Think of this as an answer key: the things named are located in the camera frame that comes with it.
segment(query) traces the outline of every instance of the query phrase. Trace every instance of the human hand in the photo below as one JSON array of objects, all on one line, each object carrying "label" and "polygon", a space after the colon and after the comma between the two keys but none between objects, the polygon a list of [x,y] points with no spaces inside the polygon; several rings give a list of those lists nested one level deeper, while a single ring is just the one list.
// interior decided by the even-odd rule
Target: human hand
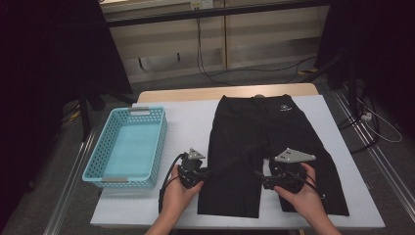
[{"label": "human hand", "polygon": [[201,191],[204,182],[201,181],[193,188],[186,189],[180,182],[178,165],[175,165],[167,184],[162,200],[161,213],[178,219],[189,206],[193,197]]},{"label": "human hand", "polygon": [[[315,187],[316,178],[314,168],[303,163],[301,163],[301,166],[304,167],[305,173],[308,175],[306,181]],[[317,192],[307,184],[304,184],[302,189],[296,194],[279,186],[275,186],[274,191],[290,202],[297,212],[316,230],[317,234],[341,234],[324,211],[323,204]]]},{"label": "human hand", "polygon": [[[303,163],[301,163],[301,166],[304,167],[306,174],[308,175],[306,181],[316,186],[314,168],[308,164]],[[277,192],[282,198],[290,202],[296,211],[301,214],[307,221],[309,221],[314,216],[326,214],[317,192],[315,192],[306,184],[304,184],[302,189],[296,194],[293,194],[279,186],[275,186],[274,191]]]}]

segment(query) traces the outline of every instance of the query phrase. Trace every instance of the black pants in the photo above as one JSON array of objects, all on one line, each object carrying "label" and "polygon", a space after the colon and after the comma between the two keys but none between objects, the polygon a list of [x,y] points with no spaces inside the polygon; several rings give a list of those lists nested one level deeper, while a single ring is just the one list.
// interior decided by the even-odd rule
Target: black pants
[{"label": "black pants", "polygon": [[[287,148],[317,157],[317,188],[330,214],[348,215],[345,196],[330,154],[293,99],[222,97],[210,133],[207,166],[214,171],[199,195],[199,214],[258,217],[263,159]],[[283,211],[294,212],[285,200]]]}]

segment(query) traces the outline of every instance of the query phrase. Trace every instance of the logo on pants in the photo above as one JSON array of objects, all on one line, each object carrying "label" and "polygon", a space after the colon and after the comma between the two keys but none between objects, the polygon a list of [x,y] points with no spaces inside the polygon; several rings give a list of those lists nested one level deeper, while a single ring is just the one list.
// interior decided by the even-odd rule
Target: logo on pants
[{"label": "logo on pants", "polygon": [[282,105],[280,107],[280,111],[281,112],[286,112],[286,111],[290,111],[292,108],[290,108],[288,105]]}]

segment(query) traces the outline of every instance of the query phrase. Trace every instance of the wire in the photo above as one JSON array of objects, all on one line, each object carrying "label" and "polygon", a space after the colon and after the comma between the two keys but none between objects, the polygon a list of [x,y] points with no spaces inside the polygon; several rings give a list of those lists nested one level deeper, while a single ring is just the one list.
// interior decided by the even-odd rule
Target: wire
[{"label": "wire", "polygon": [[[304,180],[303,178],[299,177],[298,175],[296,175],[296,174],[294,174],[294,173],[290,172],[289,170],[285,170],[285,169],[282,169],[282,168],[278,168],[278,169],[279,169],[279,170],[281,170],[281,171],[283,171],[283,172],[285,172],[285,173],[290,174],[292,177],[294,177],[294,178],[298,179],[299,181],[303,182],[303,183],[304,183],[304,184],[306,184],[308,187],[310,187],[312,190],[314,190],[314,191],[318,194],[318,196],[320,197],[320,199],[323,201],[323,203],[324,203],[324,207],[323,207],[323,208],[325,209],[326,214],[329,214],[329,204],[328,204],[328,202],[327,202],[326,195],[325,195],[325,194],[322,194],[322,193],[321,193],[321,192],[317,189],[317,187],[316,187],[316,186],[314,186],[313,184],[311,184],[311,183],[310,183],[310,182],[308,182],[307,180]],[[307,178],[311,179],[311,181],[312,181],[314,184],[316,184],[315,180],[314,180],[311,176],[309,176],[308,174],[306,174],[306,175],[305,175],[305,177],[307,177]]]},{"label": "wire", "polygon": [[208,73],[206,72],[205,66],[204,66],[204,59],[203,59],[203,56],[202,56],[201,19],[197,18],[196,21],[198,23],[198,69],[199,69],[199,72],[201,74],[203,74],[204,76],[206,76],[207,78],[209,78],[213,82],[221,83],[221,84],[225,84],[225,85],[230,85],[230,86],[235,86],[234,84],[231,84],[231,83],[228,83],[228,82],[225,82],[225,81],[215,80],[215,79],[211,78],[210,75],[208,75]]},{"label": "wire", "polygon": [[173,168],[176,165],[177,161],[179,159],[181,159],[182,157],[184,157],[184,156],[185,156],[185,154],[181,154],[181,155],[177,156],[176,159],[174,159],[173,163],[171,164],[170,169],[167,172],[167,175],[165,176],[165,179],[164,179],[164,182],[162,183],[162,186],[161,186],[161,189],[160,189],[160,194],[159,194],[159,213],[161,212],[161,209],[162,209],[162,200],[164,199],[165,189],[170,184],[170,182],[173,181],[173,179],[177,178],[177,177],[174,177],[170,181],[167,182],[168,177],[170,176],[171,171],[173,170]]},{"label": "wire", "polygon": [[227,72],[231,72],[231,71],[285,71],[285,70],[289,70],[289,69],[292,69],[292,68],[296,68],[296,72],[293,75],[293,77],[291,77],[290,79],[288,79],[285,82],[285,83],[289,83],[290,81],[292,81],[294,78],[297,77],[297,73],[299,71],[299,66],[302,63],[304,63],[304,62],[306,62],[308,60],[317,58],[316,56],[308,57],[308,58],[305,58],[305,59],[303,59],[303,60],[295,63],[292,66],[288,66],[288,67],[280,68],[280,69],[275,69],[275,70],[235,69],[235,70],[224,70],[224,71],[220,71],[220,72],[217,72],[217,73],[208,74],[206,72],[206,70],[205,70],[205,65],[204,65],[204,60],[203,60],[203,55],[202,55],[202,39],[201,39],[202,30],[201,30],[201,20],[199,18],[197,18],[196,21],[197,21],[197,25],[198,25],[198,58],[197,58],[198,59],[197,60],[197,62],[198,62],[198,69],[199,69],[199,72],[201,74],[203,74],[204,76],[206,76],[207,78],[209,78],[213,82],[222,83],[222,84],[226,84],[226,85],[230,85],[230,86],[236,86],[235,84],[228,83],[228,82],[225,82],[225,81],[218,81],[218,80],[215,80],[215,79],[212,78],[213,76],[218,76],[218,75],[221,75],[221,74],[224,74],[224,73],[227,73]]},{"label": "wire", "polygon": [[402,141],[402,135],[400,134],[400,132],[392,125],[390,124],[387,120],[385,120],[383,117],[379,116],[378,114],[376,114],[376,112],[372,111],[371,109],[369,109],[369,107],[367,107],[362,101],[360,101],[360,99],[357,99],[358,102],[360,102],[368,111],[370,111],[373,115],[375,115],[376,117],[380,118],[382,121],[384,121],[387,125],[389,125],[398,135],[399,135],[399,139],[398,140],[391,140],[386,138],[385,136],[381,135],[379,133],[379,130],[374,130],[369,123],[367,122],[367,120],[365,120],[365,123],[367,125],[367,127],[377,136],[381,137],[382,139],[391,142],[391,143],[399,143],[400,141]]}]

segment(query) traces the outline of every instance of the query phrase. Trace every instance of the hand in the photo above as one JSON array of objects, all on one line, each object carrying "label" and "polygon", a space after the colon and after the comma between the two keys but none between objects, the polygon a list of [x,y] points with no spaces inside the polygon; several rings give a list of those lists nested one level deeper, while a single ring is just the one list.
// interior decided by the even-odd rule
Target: hand
[{"label": "hand", "polygon": [[[306,181],[316,186],[315,170],[308,164],[301,163],[301,166],[304,167],[306,174],[308,175]],[[310,217],[316,216],[317,214],[326,214],[320,197],[312,188],[306,184],[304,184],[302,189],[296,194],[293,194],[279,186],[275,186],[274,191],[277,192],[285,200],[290,202],[296,211],[307,220]]]},{"label": "hand", "polygon": [[170,179],[167,182],[168,186],[165,189],[161,210],[161,213],[177,216],[177,218],[180,217],[180,214],[183,213],[187,206],[189,206],[193,197],[201,191],[204,184],[204,182],[201,181],[195,185],[195,187],[186,189],[181,184],[178,176],[178,165],[175,165],[171,171]]},{"label": "hand", "polygon": [[178,165],[175,165],[167,182],[168,186],[164,192],[161,213],[146,235],[168,234],[180,218],[181,213],[189,206],[193,197],[202,189],[203,181],[191,189],[186,189],[178,178],[179,172],[177,168]]},{"label": "hand", "polygon": [[[315,170],[308,164],[301,165],[308,175],[306,181],[313,186],[316,186]],[[321,203],[321,199],[317,192],[310,186],[304,184],[302,189],[296,194],[279,186],[275,186],[274,191],[290,202],[296,211],[316,230],[317,234],[341,234],[324,211],[323,204]]]}]

